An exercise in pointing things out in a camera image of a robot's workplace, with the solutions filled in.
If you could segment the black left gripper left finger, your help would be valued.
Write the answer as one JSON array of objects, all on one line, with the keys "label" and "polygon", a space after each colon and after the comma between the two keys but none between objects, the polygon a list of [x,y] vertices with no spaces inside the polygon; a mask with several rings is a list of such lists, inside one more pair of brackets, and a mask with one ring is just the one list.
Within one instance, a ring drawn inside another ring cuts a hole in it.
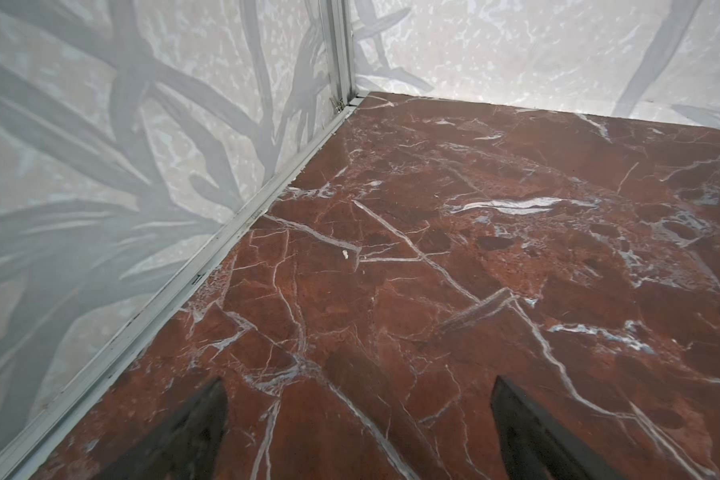
[{"label": "black left gripper left finger", "polygon": [[98,479],[210,479],[228,414],[222,379],[209,381]]}]

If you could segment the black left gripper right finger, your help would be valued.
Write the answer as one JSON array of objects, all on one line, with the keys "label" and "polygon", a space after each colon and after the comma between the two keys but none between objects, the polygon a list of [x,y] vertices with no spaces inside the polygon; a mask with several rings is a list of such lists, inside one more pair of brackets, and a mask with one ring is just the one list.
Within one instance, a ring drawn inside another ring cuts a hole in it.
[{"label": "black left gripper right finger", "polygon": [[511,479],[620,479],[622,475],[509,378],[491,393],[504,469]]}]

